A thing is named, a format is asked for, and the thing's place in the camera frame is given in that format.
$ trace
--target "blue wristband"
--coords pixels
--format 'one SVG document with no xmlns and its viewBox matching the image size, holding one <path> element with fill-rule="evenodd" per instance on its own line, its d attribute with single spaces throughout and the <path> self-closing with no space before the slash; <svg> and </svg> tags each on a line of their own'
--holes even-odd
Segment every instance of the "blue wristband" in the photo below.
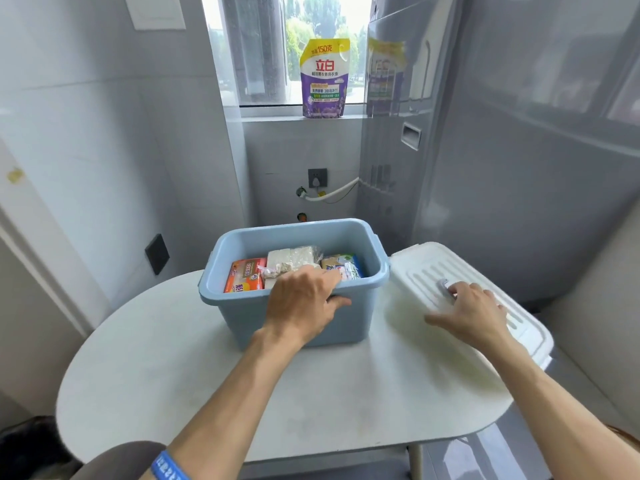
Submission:
<svg viewBox="0 0 640 480">
<path fill-rule="evenodd" d="M 191 480 L 183 473 L 166 450 L 151 464 L 151 471 L 158 480 Z"/>
</svg>

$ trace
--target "hand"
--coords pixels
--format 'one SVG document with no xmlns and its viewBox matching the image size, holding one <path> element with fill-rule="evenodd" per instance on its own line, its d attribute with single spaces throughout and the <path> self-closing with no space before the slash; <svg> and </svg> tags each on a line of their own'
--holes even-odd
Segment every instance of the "hand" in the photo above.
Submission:
<svg viewBox="0 0 640 480">
<path fill-rule="evenodd" d="M 507 329 L 507 310 L 494 294 L 477 283 L 458 282 L 449 291 L 458 298 L 450 314 L 430 314 L 424 320 L 450 332 L 485 356 L 492 355 L 514 340 Z"/>
<path fill-rule="evenodd" d="M 271 290 L 263 329 L 302 348 L 333 320 L 335 311 L 351 300 L 331 296 L 340 271 L 302 266 L 283 274 Z"/>
</svg>

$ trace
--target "orange package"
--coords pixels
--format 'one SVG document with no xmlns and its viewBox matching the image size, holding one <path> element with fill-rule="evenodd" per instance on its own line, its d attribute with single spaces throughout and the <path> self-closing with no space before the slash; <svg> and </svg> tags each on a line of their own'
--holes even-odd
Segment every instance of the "orange package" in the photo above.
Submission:
<svg viewBox="0 0 640 480">
<path fill-rule="evenodd" d="M 236 291 L 264 290 L 260 267 L 267 266 L 267 258 L 240 259 L 231 265 L 225 293 Z"/>
</svg>

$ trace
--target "gray electrical socket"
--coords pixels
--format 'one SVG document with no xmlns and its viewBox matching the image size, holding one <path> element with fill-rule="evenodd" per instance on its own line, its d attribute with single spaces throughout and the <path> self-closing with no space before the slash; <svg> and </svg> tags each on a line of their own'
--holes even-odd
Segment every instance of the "gray electrical socket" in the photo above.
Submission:
<svg viewBox="0 0 640 480">
<path fill-rule="evenodd" d="M 309 172 L 309 187 L 327 187 L 329 185 L 326 168 L 310 168 Z M 318 179 L 319 184 L 314 185 L 314 179 Z"/>
</svg>

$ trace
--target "white plastic lid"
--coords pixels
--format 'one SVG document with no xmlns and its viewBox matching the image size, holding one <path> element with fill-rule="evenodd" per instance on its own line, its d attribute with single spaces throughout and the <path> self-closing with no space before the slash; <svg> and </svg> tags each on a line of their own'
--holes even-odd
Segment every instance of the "white plastic lid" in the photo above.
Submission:
<svg viewBox="0 0 640 480">
<path fill-rule="evenodd" d="M 398 251 L 390 261 L 391 279 L 425 312 L 447 313 L 452 310 L 454 298 L 446 290 L 448 284 L 459 281 L 478 283 L 482 288 L 493 291 L 498 302 L 508 311 L 507 325 L 512 336 L 540 367 L 546 369 L 551 362 L 549 354 L 554 341 L 546 327 L 452 250 L 437 242 L 426 242 Z M 471 361 L 496 373 L 484 355 L 453 337 L 451 339 Z"/>
</svg>

